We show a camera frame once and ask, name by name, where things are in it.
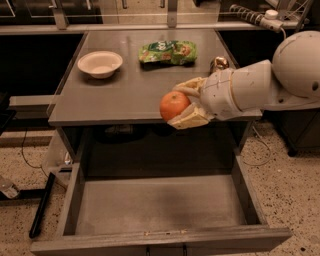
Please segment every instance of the snack bag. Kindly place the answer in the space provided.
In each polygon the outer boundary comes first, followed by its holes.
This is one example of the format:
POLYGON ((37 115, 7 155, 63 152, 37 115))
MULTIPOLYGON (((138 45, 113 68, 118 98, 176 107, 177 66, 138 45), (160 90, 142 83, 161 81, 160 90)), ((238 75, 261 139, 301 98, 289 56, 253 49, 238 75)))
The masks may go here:
POLYGON ((190 41, 161 41, 139 49, 139 61, 185 65, 197 59, 196 44, 190 41))

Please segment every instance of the plastic bottle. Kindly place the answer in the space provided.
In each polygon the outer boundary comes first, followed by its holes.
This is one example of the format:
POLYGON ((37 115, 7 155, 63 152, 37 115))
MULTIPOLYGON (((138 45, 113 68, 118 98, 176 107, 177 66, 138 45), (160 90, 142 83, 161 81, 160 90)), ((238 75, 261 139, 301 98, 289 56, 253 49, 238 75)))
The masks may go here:
POLYGON ((20 191, 17 186, 9 179, 0 175, 0 191, 9 199, 18 198, 20 191))

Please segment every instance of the terrazzo floor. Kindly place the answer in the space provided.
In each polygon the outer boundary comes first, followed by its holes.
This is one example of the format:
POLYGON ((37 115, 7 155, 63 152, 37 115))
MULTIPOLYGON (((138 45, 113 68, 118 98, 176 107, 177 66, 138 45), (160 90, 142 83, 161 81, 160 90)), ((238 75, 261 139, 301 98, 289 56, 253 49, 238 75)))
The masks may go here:
MULTIPOLYGON (((271 252, 241 256, 319 256, 320 151, 299 152, 295 157, 289 157, 286 144, 273 124, 262 120, 254 127, 259 136, 253 132, 249 136, 242 152, 243 161, 269 225, 289 227, 293 236, 271 252)), ((39 167, 46 157, 53 132, 3 133, 0 137, 0 174, 10 178, 20 189, 43 188, 46 176, 39 167)), ((53 186, 41 234, 35 240, 54 237, 64 194, 63 187, 53 186)), ((1 256, 33 255, 29 251, 32 240, 28 235, 38 203, 39 200, 0 202, 1 256)))

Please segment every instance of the open drawer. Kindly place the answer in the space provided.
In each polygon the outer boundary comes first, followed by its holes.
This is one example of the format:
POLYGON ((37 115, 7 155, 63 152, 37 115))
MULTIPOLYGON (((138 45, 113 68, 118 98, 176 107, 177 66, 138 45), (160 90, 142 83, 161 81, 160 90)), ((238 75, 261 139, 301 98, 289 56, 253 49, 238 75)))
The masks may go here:
POLYGON ((228 123, 101 143, 85 130, 57 239, 35 255, 214 255, 268 251, 270 228, 228 123))

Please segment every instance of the bowl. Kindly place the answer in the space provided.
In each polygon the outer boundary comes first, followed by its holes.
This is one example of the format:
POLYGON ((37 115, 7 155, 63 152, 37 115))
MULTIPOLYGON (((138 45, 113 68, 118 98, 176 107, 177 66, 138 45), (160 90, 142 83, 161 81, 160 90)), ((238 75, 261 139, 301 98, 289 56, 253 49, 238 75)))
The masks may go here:
POLYGON ((117 53, 97 51, 81 57, 78 68, 94 78, 104 79, 112 76, 122 63, 122 57, 117 53))

